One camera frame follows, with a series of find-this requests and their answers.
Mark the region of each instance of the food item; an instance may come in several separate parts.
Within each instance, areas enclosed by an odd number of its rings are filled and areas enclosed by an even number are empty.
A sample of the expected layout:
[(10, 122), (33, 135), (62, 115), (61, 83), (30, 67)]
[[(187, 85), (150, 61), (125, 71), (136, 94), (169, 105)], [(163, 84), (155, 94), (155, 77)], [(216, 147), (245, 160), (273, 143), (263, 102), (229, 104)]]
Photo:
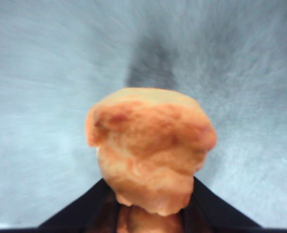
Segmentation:
[(96, 103), (86, 137), (118, 202), (161, 216), (188, 205), (193, 174), (217, 140), (194, 99), (156, 88), (124, 88)]

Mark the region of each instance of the fried food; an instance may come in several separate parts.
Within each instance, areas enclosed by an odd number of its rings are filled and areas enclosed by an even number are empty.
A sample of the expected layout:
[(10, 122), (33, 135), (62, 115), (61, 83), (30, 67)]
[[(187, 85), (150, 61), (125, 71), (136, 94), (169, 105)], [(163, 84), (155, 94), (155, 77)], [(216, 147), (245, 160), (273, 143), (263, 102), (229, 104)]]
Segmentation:
[(200, 105), (181, 93), (124, 88), (96, 103), (86, 138), (119, 203), (169, 216), (186, 207), (193, 174), (217, 141)]

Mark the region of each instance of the gray carpet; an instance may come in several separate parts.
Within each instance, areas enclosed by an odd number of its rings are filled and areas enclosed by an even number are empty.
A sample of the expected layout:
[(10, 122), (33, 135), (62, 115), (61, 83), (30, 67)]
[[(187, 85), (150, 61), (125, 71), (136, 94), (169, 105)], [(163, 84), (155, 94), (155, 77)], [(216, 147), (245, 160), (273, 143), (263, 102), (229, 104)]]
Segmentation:
[(287, 227), (287, 1), (0, 0), (0, 227), (36, 226), (100, 179), (85, 116), (124, 86), (196, 98), (218, 145), (196, 174)]

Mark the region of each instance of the white surface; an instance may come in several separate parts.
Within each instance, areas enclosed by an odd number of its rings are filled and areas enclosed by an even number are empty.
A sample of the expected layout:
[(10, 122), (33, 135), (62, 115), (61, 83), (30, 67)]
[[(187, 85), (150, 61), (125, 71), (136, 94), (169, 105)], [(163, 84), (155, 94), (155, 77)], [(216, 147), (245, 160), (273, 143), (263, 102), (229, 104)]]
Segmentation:
[(0, 225), (36, 226), (98, 181), (86, 113), (142, 85), (198, 99), (219, 141), (197, 177), (287, 227), (287, 1), (130, 2), (0, 0)]

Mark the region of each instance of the black tongs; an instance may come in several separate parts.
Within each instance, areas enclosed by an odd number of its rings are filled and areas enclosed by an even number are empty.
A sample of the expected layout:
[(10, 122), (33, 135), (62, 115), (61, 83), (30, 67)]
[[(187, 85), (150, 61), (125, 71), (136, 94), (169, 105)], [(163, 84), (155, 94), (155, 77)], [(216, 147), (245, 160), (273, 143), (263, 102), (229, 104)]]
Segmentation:
[[(6, 229), (0, 233), (116, 233), (120, 204), (101, 179), (76, 201), (37, 228)], [(180, 211), (184, 233), (281, 233), (266, 229), (236, 210), (194, 178), (189, 205)]]

